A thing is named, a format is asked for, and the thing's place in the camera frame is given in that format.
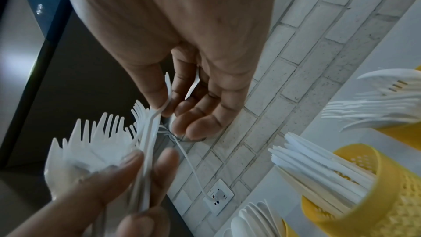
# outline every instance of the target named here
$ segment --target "hand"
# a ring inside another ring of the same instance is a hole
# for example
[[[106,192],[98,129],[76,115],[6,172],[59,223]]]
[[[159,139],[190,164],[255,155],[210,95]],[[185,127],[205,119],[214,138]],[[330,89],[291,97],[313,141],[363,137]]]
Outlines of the hand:
[[[119,167],[109,167],[75,185],[67,194],[46,205],[8,237],[81,236],[100,215],[104,207],[122,194],[132,183],[143,164],[143,153],[131,157]],[[120,223],[118,237],[166,237],[170,222],[165,210],[158,207],[165,197],[178,168],[178,152],[164,150],[152,172],[153,208],[143,214],[130,215]]]
[[[274,0],[70,0],[153,108],[167,99],[159,62],[170,52],[173,96],[163,112],[192,140],[225,128],[244,105]],[[201,83],[185,100],[196,70]]]

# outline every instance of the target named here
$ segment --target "yellow plastic basket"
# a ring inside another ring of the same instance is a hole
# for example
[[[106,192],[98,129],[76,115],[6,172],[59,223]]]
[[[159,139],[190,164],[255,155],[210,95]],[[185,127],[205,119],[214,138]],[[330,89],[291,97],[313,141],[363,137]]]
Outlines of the yellow plastic basket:
[[[421,150],[421,123],[375,129],[415,149]]]
[[[305,216],[331,237],[421,236],[421,179],[392,159],[365,144],[352,144],[335,152],[372,171],[377,180],[359,205],[334,217],[305,197]]]
[[[284,223],[285,231],[286,231],[286,237],[299,237],[293,229],[285,222],[284,219],[282,219],[282,222]]]

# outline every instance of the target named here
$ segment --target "fingernail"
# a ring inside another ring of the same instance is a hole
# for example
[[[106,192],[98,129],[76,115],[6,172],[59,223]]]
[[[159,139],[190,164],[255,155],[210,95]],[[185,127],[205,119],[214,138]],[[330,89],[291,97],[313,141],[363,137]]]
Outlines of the fingernail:
[[[133,161],[135,161],[136,159],[138,159],[139,157],[141,157],[142,156],[142,153],[143,152],[140,151],[140,150],[135,150],[132,153],[126,155],[122,159],[122,161],[120,163],[120,166],[125,166],[125,165],[128,165],[128,164],[132,163]]]
[[[152,236],[153,229],[155,228],[155,222],[150,217],[140,217],[136,220],[136,224],[141,232],[142,237]]]

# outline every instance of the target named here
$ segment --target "wall socket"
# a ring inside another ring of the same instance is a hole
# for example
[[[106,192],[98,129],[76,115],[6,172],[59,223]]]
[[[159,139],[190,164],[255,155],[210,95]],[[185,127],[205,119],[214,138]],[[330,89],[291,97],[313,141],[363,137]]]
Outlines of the wall socket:
[[[203,198],[203,201],[205,201],[205,203],[208,205],[214,216],[217,216],[234,197],[234,193],[229,189],[229,187],[222,179],[219,179],[213,185],[207,195],[215,200],[211,202],[206,197]]]

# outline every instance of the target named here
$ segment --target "white string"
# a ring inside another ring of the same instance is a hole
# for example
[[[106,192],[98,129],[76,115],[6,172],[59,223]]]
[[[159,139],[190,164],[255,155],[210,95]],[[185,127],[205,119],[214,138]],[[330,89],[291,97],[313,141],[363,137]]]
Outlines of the white string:
[[[165,131],[158,131],[159,133],[164,133],[165,135],[167,135],[171,140],[173,140],[177,145],[178,145],[178,147],[180,148],[180,150],[181,150],[181,152],[183,153],[183,155],[184,155],[184,157],[186,158],[186,160],[187,160],[187,163],[189,164],[189,166],[190,166],[190,168],[192,169],[192,171],[193,171],[193,175],[195,176],[195,178],[196,178],[196,181],[197,181],[197,184],[199,185],[199,188],[200,188],[200,190],[202,191],[202,193],[203,193],[203,195],[206,197],[206,199],[208,199],[210,202],[214,202],[215,201],[215,199],[212,199],[209,195],[207,195],[207,193],[205,193],[205,190],[203,189],[203,187],[202,187],[202,185],[200,184],[200,180],[199,180],[199,177],[197,176],[197,174],[196,174],[196,170],[194,169],[194,167],[193,167],[193,165],[192,165],[192,163],[190,162],[190,159],[189,159],[189,157],[187,156],[187,153],[186,153],[186,151],[184,150],[184,148],[183,148],[183,146],[181,146],[181,144],[180,144],[180,142],[178,141],[178,139],[174,136],[174,134],[172,134],[165,126],[163,126],[163,125],[160,125],[159,126],[160,128],[163,128],[163,129],[165,129]]]

